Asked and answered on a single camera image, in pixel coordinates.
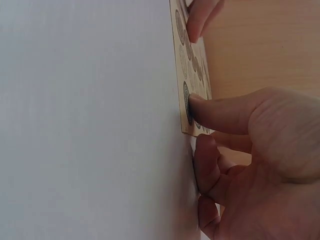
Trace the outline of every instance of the light wood panel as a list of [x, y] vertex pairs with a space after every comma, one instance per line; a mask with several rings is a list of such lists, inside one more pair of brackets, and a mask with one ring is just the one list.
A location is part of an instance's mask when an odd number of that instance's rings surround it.
[[266, 86], [320, 96], [319, 0], [227, 0], [205, 47], [215, 98]]

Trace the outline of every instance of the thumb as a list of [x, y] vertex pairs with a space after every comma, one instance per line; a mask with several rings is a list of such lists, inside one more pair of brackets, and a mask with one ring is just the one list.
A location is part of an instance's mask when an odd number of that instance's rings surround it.
[[247, 135], [253, 112], [268, 98], [274, 89], [265, 88], [248, 95], [205, 100], [192, 93], [190, 111], [194, 119], [204, 127], [228, 134]]

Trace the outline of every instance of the coin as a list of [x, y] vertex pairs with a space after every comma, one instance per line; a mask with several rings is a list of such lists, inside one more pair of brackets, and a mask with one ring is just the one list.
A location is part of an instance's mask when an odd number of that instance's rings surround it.
[[185, 45], [185, 30], [184, 30], [184, 27], [182, 24], [180, 13], [177, 9], [175, 10], [175, 23], [176, 23], [176, 28], [178, 30], [180, 42], [184, 46]]
[[192, 116], [190, 114], [189, 109], [189, 89], [186, 81], [183, 82], [183, 96], [184, 96], [184, 105], [185, 105], [185, 111], [186, 111], [186, 117], [188, 118], [188, 123], [190, 126], [192, 126]]
[[201, 66], [200, 66], [198, 61], [196, 62], [196, 71], [198, 73], [199, 80], [203, 82], [203, 79], [204, 79], [203, 76], [204, 75], [202, 73], [202, 68], [201, 68]]
[[194, 83], [195, 93], [199, 95], [200, 94], [200, 85], [199, 85], [197, 75], [195, 73], [193, 74], [193, 83]]
[[201, 129], [201, 125], [199, 123], [197, 123], [196, 121], [195, 121], [195, 125], [199, 130]]
[[195, 90], [195, 82], [194, 82], [193, 75], [192, 75], [192, 66], [189, 61], [188, 61], [188, 74], [189, 74], [189, 79], [190, 79], [190, 83], [191, 83], [191, 89], [192, 89], [192, 91], [194, 91]]
[[184, 42], [185, 42], [185, 49], [186, 49], [186, 54], [188, 56], [188, 59], [191, 60], [192, 57], [192, 47], [189, 41], [189, 36], [187, 30], [184, 30]]
[[188, 72], [187, 72], [187, 62], [186, 62], [185, 50], [181, 44], [179, 45], [179, 55], [180, 55], [180, 62], [181, 62], [183, 76], [184, 76], [184, 79], [187, 79]]
[[197, 71], [197, 57], [195, 56], [195, 53], [193, 51], [191, 53], [191, 62], [192, 62], [193, 70], [196, 72]]

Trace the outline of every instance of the skin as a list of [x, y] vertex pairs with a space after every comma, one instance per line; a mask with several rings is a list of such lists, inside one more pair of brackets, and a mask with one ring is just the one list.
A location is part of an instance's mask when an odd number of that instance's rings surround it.
[[196, 43], [209, 23], [224, 7], [225, 0], [194, 0], [188, 7], [187, 31], [191, 43]]
[[[265, 88], [204, 100], [191, 113], [216, 130], [196, 140], [198, 217], [211, 240], [320, 239], [320, 100]], [[251, 154], [235, 165], [217, 146]], [[215, 203], [225, 206], [221, 218]]]

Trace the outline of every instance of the coin display card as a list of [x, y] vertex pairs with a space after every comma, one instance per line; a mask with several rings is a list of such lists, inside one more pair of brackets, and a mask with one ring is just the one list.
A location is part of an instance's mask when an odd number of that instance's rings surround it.
[[203, 38], [190, 43], [187, 33], [188, 11], [184, 0], [170, 0], [171, 23], [178, 83], [181, 130], [191, 136], [213, 131], [198, 124], [189, 111], [189, 95], [196, 93], [212, 99]]

